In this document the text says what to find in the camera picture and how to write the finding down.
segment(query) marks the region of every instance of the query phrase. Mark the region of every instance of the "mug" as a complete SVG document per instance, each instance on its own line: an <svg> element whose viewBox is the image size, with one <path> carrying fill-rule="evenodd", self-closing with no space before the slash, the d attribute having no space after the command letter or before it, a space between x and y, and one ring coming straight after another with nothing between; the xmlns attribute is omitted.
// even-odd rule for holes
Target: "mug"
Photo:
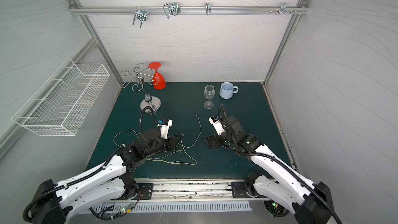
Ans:
<svg viewBox="0 0 398 224"><path fill-rule="evenodd" d="M220 96L224 99L230 99L234 93L239 91L239 87L232 85L231 82L224 82L221 84Z"/></svg>

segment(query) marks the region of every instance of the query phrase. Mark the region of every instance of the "wire basket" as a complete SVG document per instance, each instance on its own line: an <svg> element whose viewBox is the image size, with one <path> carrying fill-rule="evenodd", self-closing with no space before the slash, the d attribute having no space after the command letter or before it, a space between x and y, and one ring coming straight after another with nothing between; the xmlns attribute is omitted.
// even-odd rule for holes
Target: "wire basket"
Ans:
<svg viewBox="0 0 398 224"><path fill-rule="evenodd" d="M47 80L52 82L50 89L42 90L46 82L11 118L40 136L75 136L109 78L100 63L72 62L69 67L61 65L59 69L64 70L62 77L50 77Z"/></svg>

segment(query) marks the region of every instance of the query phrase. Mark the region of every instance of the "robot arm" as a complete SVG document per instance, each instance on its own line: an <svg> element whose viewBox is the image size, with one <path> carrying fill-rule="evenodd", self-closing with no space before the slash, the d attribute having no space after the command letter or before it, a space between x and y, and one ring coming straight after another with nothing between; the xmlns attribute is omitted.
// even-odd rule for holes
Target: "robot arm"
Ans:
<svg viewBox="0 0 398 224"><path fill-rule="evenodd" d="M227 117L223 105L218 114L209 118L209 122L216 130L213 135L203 138L209 149L225 147L239 156L245 156L278 182L252 173L245 179L250 196L271 198L292 212L299 224L326 224L331 216L341 223L333 211L330 189L322 182L315 184L280 160L256 136L247 134L235 117Z"/></svg>
<svg viewBox="0 0 398 224"><path fill-rule="evenodd" d="M50 179L39 185L23 218L35 224L63 224L77 213L120 198L131 199L139 192L131 172L147 157L160 152L175 151L182 135L168 136L172 120L162 119L158 129L149 129L138 140L121 147L106 162L66 180L53 183Z"/></svg>

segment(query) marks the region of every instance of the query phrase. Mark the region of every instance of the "wine glass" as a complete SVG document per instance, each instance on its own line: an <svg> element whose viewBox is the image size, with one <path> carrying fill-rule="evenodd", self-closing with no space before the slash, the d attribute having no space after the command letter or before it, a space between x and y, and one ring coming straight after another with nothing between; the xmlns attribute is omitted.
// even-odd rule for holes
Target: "wine glass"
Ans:
<svg viewBox="0 0 398 224"><path fill-rule="evenodd" d="M214 97L214 87L212 85L207 85L205 87L205 98L208 100L212 99ZM205 108L207 109L212 109L214 106L213 102L211 101L206 101L205 102Z"/></svg>

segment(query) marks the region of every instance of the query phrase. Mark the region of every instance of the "table surface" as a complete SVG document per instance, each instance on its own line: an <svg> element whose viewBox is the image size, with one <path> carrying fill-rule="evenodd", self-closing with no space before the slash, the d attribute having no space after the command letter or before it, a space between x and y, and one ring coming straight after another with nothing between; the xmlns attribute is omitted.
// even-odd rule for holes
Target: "table surface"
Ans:
<svg viewBox="0 0 398 224"><path fill-rule="evenodd" d="M215 97L211 99L214 103L212 109L206 109L203 106L206 101L203 92L208 84L215 87ZM147 160L135 170L135 178L246 178L251 172L269 176L261 167L246 157L239 157L224 148L209 150L203 143L203 137L215 133L208 118L217 113L220 104L224 104L227 116L235 116L248 134L256 135L281 160L290 165L261 84L234 83L239 87L239 92L228 100L220 97L220 85L221 82L168 82L164 89L156 90L147 83L145 84L147 91L162 101L160 110L155 114L156 118L158 120L162 118L173 120L169 135L184 133L184 146L191 146L200 132L196 115L200 117L202 133L196 144L192 148L186 149L187 153L197 160L197 165L173 165ZM144 92L133 92L131 86L132 84L120 92L87 169L104 162L118 148L113 143L116 134L129 129L138 133L140 103L144 98ZM147 128L155 127L150 115L145 115L142 122L144 131ZM129 131L118 135L115 142L119 145L129 144L136 139L135 133ZM165 160L193 162L183 152L174 153L166 157Z"/></svg>

